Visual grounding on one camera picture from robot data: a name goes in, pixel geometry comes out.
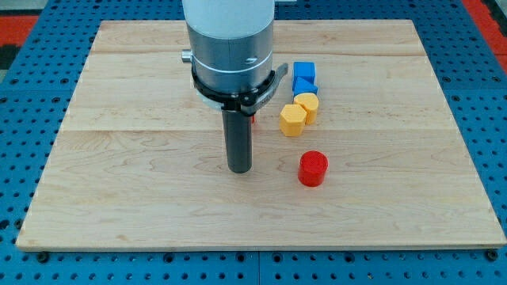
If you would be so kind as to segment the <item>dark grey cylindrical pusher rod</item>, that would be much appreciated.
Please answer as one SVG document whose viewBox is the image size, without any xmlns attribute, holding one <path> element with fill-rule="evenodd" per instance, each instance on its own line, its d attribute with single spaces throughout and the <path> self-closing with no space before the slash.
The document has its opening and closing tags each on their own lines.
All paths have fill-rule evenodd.
<svg viewBox="0 0 507 285">
<path fill-rule="evenodd" d="M 223 110 L 222 117 L 229 170 L 246 173 L 252 166 L 251 119 L 231 110 Z"/>
</svg>

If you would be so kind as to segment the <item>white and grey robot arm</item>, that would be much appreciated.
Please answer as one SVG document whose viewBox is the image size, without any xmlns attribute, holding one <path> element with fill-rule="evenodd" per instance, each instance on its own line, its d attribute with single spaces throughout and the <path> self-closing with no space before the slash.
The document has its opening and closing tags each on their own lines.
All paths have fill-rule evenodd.
<svg viewBox="0 0 507 285">
<path fill-rule="evenodd" d="M 182 0 L 194 87 L 223 117 L 227 164 L 252 165 L 251 118 L 274 95 L 286 70 L 274 71 L 273 0 Z"/>
</svg>

